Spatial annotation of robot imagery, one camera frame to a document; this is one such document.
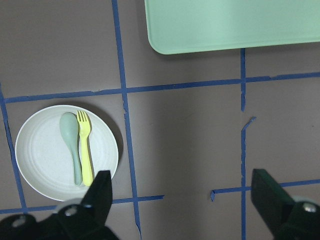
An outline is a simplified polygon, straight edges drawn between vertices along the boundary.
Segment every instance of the gray floor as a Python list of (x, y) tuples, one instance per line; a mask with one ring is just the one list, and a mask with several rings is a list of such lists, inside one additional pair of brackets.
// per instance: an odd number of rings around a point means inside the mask
[[(129, 200), (112, 205), (106, 224), (122, 240), (140, 239), (137, 226), (143, 240), (272, 239), (249, 191), (245, 212), (240, 190), (210, 199), (242, 186), (241, 130), (253, 116), (247, 186), (253, 168), (281, 183), (320, 179), (320, 43), (161, 55), (143, 0), (0, 1), (0, 22), (0, 219), (42, 220), (59, 203), (11, 157), (28, 117), (58, 104), (94, 112), (115, 135), (113, 198)], [(286, 187), (318, 202), (319, 189)]]

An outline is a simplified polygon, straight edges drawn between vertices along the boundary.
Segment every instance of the yellow fork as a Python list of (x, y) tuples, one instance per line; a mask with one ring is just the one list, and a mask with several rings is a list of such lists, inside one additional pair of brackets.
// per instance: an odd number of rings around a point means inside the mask
[(77, 111), (76, 119), (80, 125), (82, 180), (84, 185), (90, 186), (94, 180), (88, 152), (88, 136), (91, 132), (90, 122), (85, 111)]

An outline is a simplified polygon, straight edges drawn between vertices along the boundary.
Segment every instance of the spoon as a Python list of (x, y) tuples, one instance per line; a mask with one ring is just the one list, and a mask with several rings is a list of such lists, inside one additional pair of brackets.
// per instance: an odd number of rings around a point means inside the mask
[(79, 186), (82, 183), (82, 173), (78, 154), (78, 121), (73, 113), (66, 112), (61, 116), (60, 133), (72, 155), (74, 184)]

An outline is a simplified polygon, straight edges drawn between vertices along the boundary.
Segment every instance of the blue tape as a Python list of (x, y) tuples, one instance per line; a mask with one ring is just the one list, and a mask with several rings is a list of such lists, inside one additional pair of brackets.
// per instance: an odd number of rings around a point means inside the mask
[(246, 108), (246, 49), (240, 50), (240, 75), (241, 75), (241, 111)]
[(28, 212), (36, 212), (36, 211), (52, 211), (55, 209), (57, 206), (56, 205), (51, 205), (51, 206), (35, 206), (35, 207), (28, 207), (27, 210)]
[(244, 111), (246, 107), (246, 83), (281, 81), (281, 80), (290, 80), (290, 79), (318, 78), (318, 77), (320, 77), (320, 72), (287, 74), (287, 75), (278, 75), (275, 77), (256, 76), (256, 77), (246, 77), (242, 79), (210, 80), (210, 81), (186, 82), (186, 83), (165, 84), (165, 85), (155, 85), (155, 86), (115, 88), (115, 89), (105, 89), (101, 91), (79, 91), (79, 92), (53, 93), (53, 94), (31, 95), (31, 96), (17, 96), (17, 97), (5, 98), (4, 103), (8, 104), (8, 103), (49, 100), (49, 99), (58, 99), (58, 98), (67, 99), (67, 98), (90, 97), (90, 96), (99, 96), (99, 95), (140, 93), (140, 92), (152, 92), (152, 91), (163, 91), (163, 90), (174, 90), (174, 89), (187, 89), (187, 88), (198, 88), (198, 87), (208, 87), (208, 86), (241, 84), (241, 110)]
[(234, 84), (240, 84), (241, 82), (242, 82), (241, 79), (226, 79), (226, 80), (185, 82), (185, 83), (155, 85), (155, 86), (129, 87), (127, 88), (127, 93), (140, 93), (140, 92), (187, 89), (187, 88), (198, 88), (198, 87), (208, 87), (208, 86), (234, 85)]
[(0, 214), (17, 214), (25, 211), (23, 208), (0, 209)]
[(24, 191), (22, 188), (22, 184), (21, 184), (21, 179), (20, 179), (20, 175), (19, 175), (19, 168), (18, 168), (18, 165), (16, 162), (15, 149), (14, 149), (14, 144), (13, 144), (13, 141), (11, 138), (9, 122), (8, 122), (8, 113), (7, 113), (7, 108), (6, 108), (6, 104), (4, 101), (4, 96), (2, 93), (1, 85), (0, 85), (0, 105), (1, 105), (1, 112), (2, 112), (2, 117), (3, 117), (6, 139), (7, 139), (8, 145), (9, 145), (9, 149), (10, 149), (11, 164), (12, 164), (12, 168), (13, 168), (15, 183), (17, 186), (18, 194), (19, 194), (20, 204), (23, 209), (26, 209), (27, 205), (26, 205), (25, 195), (24, 195)]
[(121, 83), (121, 89), (124, 90), (124, 92), (122, 93), (122, 100), (123, 100), (123, 109), (124, 109), (126, 142), (127, 142), (127, 148), (128, 148), (132, 198), (134, 200), (133, 201), (134, 219), (135, 219), (135, 224), (139, 230), (140, 238), (142, 238), (141, 226), (140, 226), (139, 205), (138, 205), (136, 173), (135, 173), (135, 163), (134, 163), (133, 145), (132, 145), (131, 128), (130, 128), (128, 95), (126, 92), (127, 91), (126, 73), (125, 73), (125, 63), (124, 63), (124, 56), (123, 56), (123, 49), (122, 49), (118, 2), (117, 2), (117, 0), (112, 0), (111, 3), (112, 3), (112, 11), (113, 11), (116, 49), (117, 49), (117, 55), (118, 55), (120, 83)]
[(132, 203), (134, 199), (132, 197), (130, 198), (122, 198), (122, 199), (114, 199), (112, 201), (112, 204), (124, 204), (124, 203)]
[(156, 195), (156, 196), (139, 196), (137, 198), (138, 202), (143, 201), (153, 201), (153, 200), (162, 200), (164, 199), (165, 195)]
[(215, 197), (216, 197), (216, 192), (215, 192), (215, 190), (212, 190), (211, 194), (210, 194), (210, 199), (212, 202), (215, 200)]
[[(279, 183), (279, 185), (283, 188), (296, 187), (296, 186), (307, 186), (307, 185), (314, 185), (314, 184), (320, 184), (320, 179), (304, 180), (304, 181), (290, 181), (290, 182)], [(214, 194), (226, 194), (226, 193), (241, 192), (242, 190), (243, 190), (242, 187), (232, 187), (232, 188), (215, 189), (212, 191), (214, 191)], [(244, 190), (251, 191), (251, 187), (246, 186), (244, 188)]]
[(320, 72), (307, 72), (307, 73), (296, 73), (296, 74), (284, 74), (278, 76), (255, 76), (247, 77), (247, 83), (256, 82), (268, 82), (268, 81), (280, 81), (280, 80), (293, 80), (293, 79), (308, 79), (308, 78), (319, 78)]
[(246, 239), (246, 130), (257, 118), (253, 116), (241, 130), (241, 239)]

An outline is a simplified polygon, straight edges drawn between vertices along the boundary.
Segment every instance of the metal screw head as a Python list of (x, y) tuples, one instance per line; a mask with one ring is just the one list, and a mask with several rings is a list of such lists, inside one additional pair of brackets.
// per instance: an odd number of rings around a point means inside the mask
[(26, 216), (21, 215), (18, 219), (14, 220), (12, 223), (12, 227), (18, 228), (26, 223)]
[(315, 213), (317, 211), (317, 207), (312, 203), (305, 202), (302, 205), (303, 209), (309, 213)]
[(64, 214), (67, 216), (67, 217), (70, 217), (70, 216), (72, 216), (72, 215), (75, 215), (76, 213), (77, 213), (77, 206), (72, 206), (72, 207), (70, 207), (70, 208), (68, 208), (65, 212), (64, 212)]

